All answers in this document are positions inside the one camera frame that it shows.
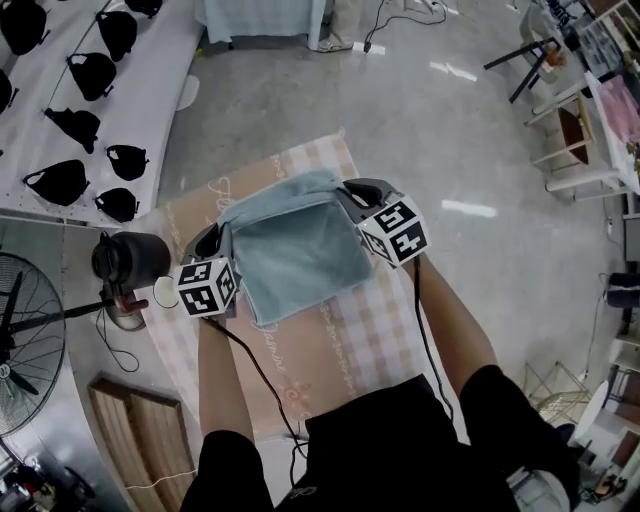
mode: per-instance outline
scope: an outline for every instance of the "white chair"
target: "white chair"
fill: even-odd
[[[569,106],[571,103],[577,104],[577,114],[572,114],[564,108],[565,106]],[[560,131],[562,132],[565,146],[556,151],[552,151],[551,153],[541,156],[540,158],[532,160],[531,163],[535,165],[544,162],[545,160],[549,160],[550,158],[569,154],[572,155],[577,161],[568,165],[564,165],[562,167],[558,167],[556,169],[552,169],[552,171],[558,171],[560,169],[565,169],[567,167],[572,167],[579,164],[589,165],[589,154],[587,152],[587,146],[595,142],[595,137],[591,119],[589,118],[589,111],[587,109],[585,98],[582,93],[577,92],[575,94],[572,94],[567,99],[561,101],[550,110],[547,110],[543,114],[535,116],[527,121],[525,123],[525,126],[531,126],[532,124],[537,123],[552,112],[558,113],[558,118],[560,121]]]

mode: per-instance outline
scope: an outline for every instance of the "fan guard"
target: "fan guard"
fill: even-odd
[[[0,253],[0,324],[5,321],[11,291],[20,275],[9,323],[52,316],[40,326],[10,335],[0,332],[0,437],[16,432],[44,407],[65,353],[64,312],[54,286],[37,267],[7,253]],[[17,376],[9,378],[11,372]],[[16,383],[20,378],[28,384]]]

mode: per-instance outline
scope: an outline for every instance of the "pink tablecloth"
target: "pink tablecloth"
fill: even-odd
[[[621,142],[640,141],[638,104],[624,85],[621,76],[603,83],[598,92],[607,115],[607,122]]]

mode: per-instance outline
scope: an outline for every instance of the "cable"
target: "cable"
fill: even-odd
[[[606,224],[606,233],[607,233],[607,240],[609,240],[609,242],[611,242],[614,245],[617,245],[620,250],[622,250],[622,253],[624,254],[624,247],[622,246],[622,244],[616,240],[614,240],[613,238],[611,238],[611,233],[609,233],[609,226],[613,226],[613,219],[612,217],[609,217],[609,213],[607,212],[607,205],[605,203],[605,198],[602,198],[602,211],[604,212],[604,222]]]
[[[610,277],[609,274],[600,272],[598,274],[598,279],[600,279],[600,283],[602,283],[602,279],[601,279],[602,276]],[[591,349],[593,349],[593,342],[596,339],[596,326],[598,324],[598,309],[600,308],[600,303],[602,302],[602,299],[604,299],[607,293],[607,285],[605,283],[602,283],[602,285],[603,285],[602,295],[598,297],[598,302],[596,302],[596,310],[593,313],[593,329],[591,330],[591,342],[589,343],[589,350],[587,351],[587,364],[584,369],[585,378],[589,376],[589,367],[591,366]]]
[[[306,441],[304,443],[300,443],[298,446],[306,446],[308,445],[309,442]],[[293,470],[296,467],[296,448],[298,448],[298,446],[294,446],[293,449],[291,450],[291,466],[289,466],[289,481],[293,482]]]
[[[127,373],[135,373],[135,372],[137,372],[138,368],[140,368],[140,360],[135,355],[133,355],[128,350],[115,349],[111,345],[109,345],[109,342],[107,341],[107,318],[106,318],[106,314],[105,314],[104,311],[105,311],[105,308],[102,308],[98,312],[98,318],[96,318],[96,331],[98,331],[98,335],[102,338],[102,341],[104,341],[104,344],[107,346],[107,348],[109,349],[109,352],[111,352],[112,357],[116,360],[116,363],[118,363],[118,366],[120,367],[120,369],[123,372],[127,372]],[[100,332],[100,328],[99,328],[100,315],[102,315],[102,330],[103,330],[104,334],[102,334]],[[133,370],[128,370],[127,368],[122,366],[122,363],[120,363],[120,360],[116,357],[116,354],[126,354],[129,357],[132,357],[136,362],[136,367]]]
[[[383,25],[381,25],[380,27],[378,26],[378,21],[380,20],[380,11],[382,10],[382,6],[384,5],[385,0],[382,0],[380,2],[380,5],[378,6],[378,13],[376,14],[376,22],[373,25],[373,28],[369,31],[369,33],[367,34],[367,36],[364,38],[364,52],[365,53],[369,53],[369,50],[371,50],[371,39],[373,39],[373,35],[382,30],[383,28],[385,28],[389,22],[391,20],[409,20],[409,21],[413,21],[414,23],[418,23],[420,25],[424,25],[424,26],[430,26],[430,25],[440,25],[441,23],[444,23],[445,21],[447,21],[447,8],[442,5],[440,2],[431,2],[432,4],[437,4],[440,7],[442,7],[442,13],[443,13],[443,17],[441,20],[438,21],[422,21],[422,20],[417,20],[415,18],[411,18],[410,16],[400,16],[400,15],[394,15],[394,16],[390,16],[389,18],[387,18],[387,21],[384,22]]]
[[[440,396],[442,397],[442,401],[447,404],[447,407],[449,408],[449,418],[453,422],[453,406],[444,394],[442,380],[440,380],[440,375],[438,374],[438,370],[436,369],[436,363],[433,360],[431,349],[429,348],[429,343],[427,342],[427,335],[424,331],[424,325],[422,325],[422,315],[420,314],[420,258],[418,257],[414,258],[414,268],[415,273],[413,279],[413,295],[415,297],[416,318],[418,319],[418,325],[420,326],[420,334],[422,334],[422,341],[424,342],[424,348],[427,351],[429,363],[431,363],[431,369],[433,370],[433,373],[436,376],[436,380],[438,381],[438,390],[440,392]]]
[[[260,368],[260,365],[258,364],[258,361],[256,360],[255,356],[253,355],[253,352],[251,352],[251,349],[247,346],[247,344],[244,341],[242,341],[240,338],[238,338],[231,331],[227,330],[226,327],[223,327],[222,325],[220,325],[218,322],[216,322],[212,318],[203,318],[203,320],[205,322],[207,322],[209,325],[213,326],[218,331],[220,331],[222,334],[227,336],[227,338],[230,338],[233,341],[235,341],[247,353],[247,355],[249,356],[249,359],[251,359],[251,362],[253,363],[253,366],[256,367],[256,370],[260,374],[260,377],[262,377],[262,380],[264,381],[264,383],[269,388],[269,391],[271,391],[271,394],[276,399],[276,402],[278,402],[278,411],[280,411],[280,416],[282,417],[282,420],[284,421],[285,425],[287,426],[287,430],[289,430],[289,433],[291,434],[291,437],[293,438],[293,442],[295,443],[295,446],[293,447],[294,451],[297,449],[300,452],[300,455],[302,455],[306,459],[307,456],[302,452],[302,448],[301,448],[301,446],[303,446],[304,443],[300,444],[298,442],[298,437],[296,436],[295,432],[293,431],[293,428],[291,428],[291,424],[289,423],[289,420],[287,419],[287,416],[284,413],[284,407],[282,405],[282,400],[280,400],[280,397],[278,396],[278,392],[271,385],[271,382],[269,382],[269,379],[267,378],[267,376],[262,371],[262,368]],[[295,483],[293,481],[293,471],[291,471],[289,473],[289,477],[290,477],[290,480],[291,480],[291,487],[293,488],[293,486],[295,485]]]
[[[129,487],[125,487],[125,489],[127,489],[127,490],[129,490],[129,489],[151,489],[152,487],[155,487],[156,485],[158,485],[163,480],[169,480],[171,478],[178,478],[179,476],[183,476],[183,475],[193,475],[196,471],[198,471],[198,470],[194,469],[193,471],[185,471],[184,473],[178,473],[177,475],[163,476],[162,478],[158,478],[151,485],[130,485]]]

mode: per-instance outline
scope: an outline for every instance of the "black cable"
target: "black cable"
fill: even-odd
[[[222,334],[224,334],[225,336],[227,336],[227,338],[232,339],[233,341],[235,341],[238,345],[240,345],[244,351],[247,353],[247,355],[249,356],[249,359],[251,359],[251,362],[253,363],[253,366],[256,367],[256,370],[258,371],[258,373],[260,374],[260,377],[262,377],[262,380],[264,381],[264,383],[267,385],[267,387],[269,388],[269,391],[271,391],[271,394],[274,396],[274,398],[276,399],[276,402],[278,402],[278,411],[280,411],[280,416],[282,416],[282,420],[284,421],[285,425],[287,426],[287,429],[289,430],[289,433],[291,434],[291,438],[293,439],[293,442],[295,443],[295,446],[293,447],[294,451],[297,449],[300,452],[300,455],[302,455],[305,459],[307,458],[307,456],[302,452],[301,446],[304,444],[300,444],[298,442],[298,437],[296,436],[295,432],[293,431],[293,429],[291,428],[291,424],[289,423],[289,420],[287,419],[286,414],[284,413],[284,407],[282,405],[282,400],[280,400],[280,397],[278,396],[278,392],[275,390],[275,388],[271,385],[271,382],[269,382],[269,379],[267,378],[267,376],[264,374],[264,372],[262,371],[262,368],[260,368],[260,365],[258,364],[258,361],[256,360],[255,356],[253,355],[253,352],[251,352],[251,349],[246,345],[246,343],[244,341],[242,341],[240,338],[238,338],[235,334],[233,334],[231,331],[227,330],[226,327],[223,327],[222,325],[220,325],[218,322],[216,322],[215,320],[211,319],[211,318],[204,318],[203,319],[205,322],[207,322],[209,325],[213,326],[215,329],[217,329],[218,331],[220,331]],[[293,481],[293,470],[291,471],[290,475],[291,477],[291,487],[294,486],[294,481]]]
[[[600,272],[598,274],[598,279],[600,279],[602,276],[610,277],[609,274]],[[596,326],[598,324],[598,309],[600,308],[600,303],[602,302],[602,299],[604,299],[606,294],[607,294],[607,286],[606,284],[603,284],[602,295],[598,297],[598,302],[596,302],[596,310],[593,313],[593,328],[591,330],[591,342],[589,343],[589,350],[587,351],[587,365],[584,370],[585,378],[589,376],[589,367],[591,366],[591,349],[593,348],[593,342],[596,339]]]
[[[364,52],[365,53],[369,53],[369,50],[371,49],[371,39],[373,39],[373,35],[382,30],[383,28],[385,28],[389,22],[391,20],[409,20],[409,21],[413,21],[414,23],[418,23],[420,25],[424,25],[426,27],[431,26],[431,25],[440,25],[441,23],[444,23],[445,21],[447,21],[447,8],[442,5],[440,2],[432,2],[434,5],[439,5],[440,7],[442,7],[442,13],[444,14],[444,16],[442,17],[441,20],[438,21],[421,21],[421,20],[417,20],[415,18],[411,18],[410,16],[400,16],[400,15],[394,15],[394,16],[390,16],[389,18],[387,18],[387,21],[384,22],[384,25],[381,25],[380,27],[378,26],[378,21],[380,20],[380,11],[382,10],[382,6],[384,5],[385,0],[382,0],[380,2],[380,5],[378,6],[378,14],[376,15],[376,22],[373,25],[373,28],[369,31],[369,33],[367,34],[367,36],[364,38]]]
[[[431,355],[431,349],[429,348],[429,343],[427,342],[427,334],[424,331],[424,325],[422,325],[422,315],[420,314],[420,258],[414,258],[414,279],[413,279],[413,295],[415,297],[415,308],[416,308],[416,318],[418,319],[418,325],[420,326],[420,334],[422,334],[422,341],[424,342],[424,348],[427,351],[427,357],[429,358],[429,363],[431,363],[431,369],[433,370],[434,375],[436,376],[436,380],[438,381],[438,391],[440,392],[440,396],[442,397],[442,401],[447,404],[449,408],[449,418],[453,422],[453,406],[451,402],[447,399],[444,394],[444,388],[442,386],[442,380],[440,380],[440,375],[438,374],[438,370],[436,369],[436,363],[433,360],[433,356]]]
[[[304,443],[300,443],[298,446],[306,446],[308,445],[309,442],[305,441]],[[291,450],[291,466],[289,466],[289,480],[291,481],[291,488],[293,488],[293,470],[296,467],[296,448],[298,448],[298,446],[294,446],[293,449]]]
[[[100,315],[102,315],[102,330],[103,330],[104,334],[102,334],[100,332],[100,327],[99,327],[99,325],[100,325]],[[106,314],[105,314],[105,309],[104,308],[102,308],[98,312],[98,318],[96,318],[96,331],[98,331],[98,335],[102,338],[102,341],[104,341],[104,344],[107,346],[107,348],[109,349],[109,352],[111,352],[112,357],[116,360],[116,363],[118,363],[118,366],[120,367],[120,369],[123,372],[135,373],[135,372],[138,371],[138,368],[140,368],[140,360],[135,355],[133,355],[128,350],[115,349],[111,345],[109,345],[109,342],[107,341],[107,319],[106,319]],[[132,357],[136,362],[136,367],[133,370],[128,370],[127,368],[122,366],[122,364],[120,363],[120,360],[116,357],[116,354],[126,354],[129,357]]]

